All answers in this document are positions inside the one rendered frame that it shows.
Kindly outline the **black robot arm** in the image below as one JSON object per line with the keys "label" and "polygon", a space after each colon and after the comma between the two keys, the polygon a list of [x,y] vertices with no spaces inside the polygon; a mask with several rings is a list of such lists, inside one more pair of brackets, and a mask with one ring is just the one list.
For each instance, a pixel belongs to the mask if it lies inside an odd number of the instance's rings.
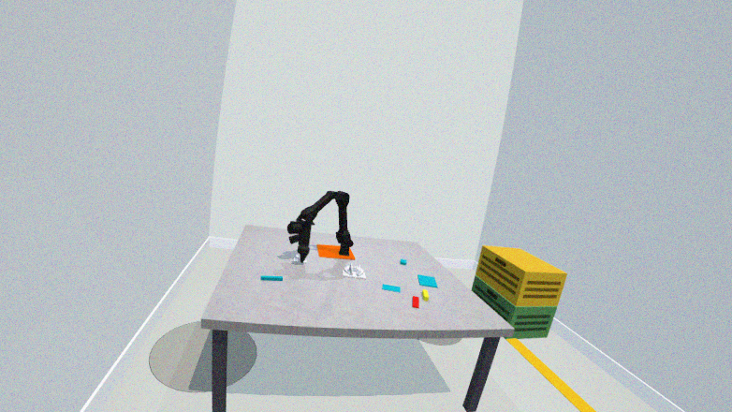
{"label": "black robot arm", "polygon": [[[349,194],[343,191],[328,191],[321,199],[312,206],[306,207],[301,212],[296,221],[290,221],[287,226],[288,234],[298,234],[289,237],[290,243],[300,242],[300,234],[310,234],[311,226],[315,223],[317,213],[324,208],[330,201],[335,199],[339,209],[339,230],[336,232],[336,239],[341,244],[339,256],[349,257],[349,247],[353,246],[350,233],[347,229],[347,205],[349,203]],[[304,220],[302,220],[304,219]]]}

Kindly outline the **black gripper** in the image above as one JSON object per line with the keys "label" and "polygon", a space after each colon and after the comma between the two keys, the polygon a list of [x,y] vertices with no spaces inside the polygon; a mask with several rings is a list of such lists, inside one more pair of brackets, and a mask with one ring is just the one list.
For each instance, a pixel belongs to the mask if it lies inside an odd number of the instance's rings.
{"label": "black gripper", "polygon": [[310,253],[310,234],[300,234],[300,242],[298,253],[300,253],[300,262],[303,262]]}

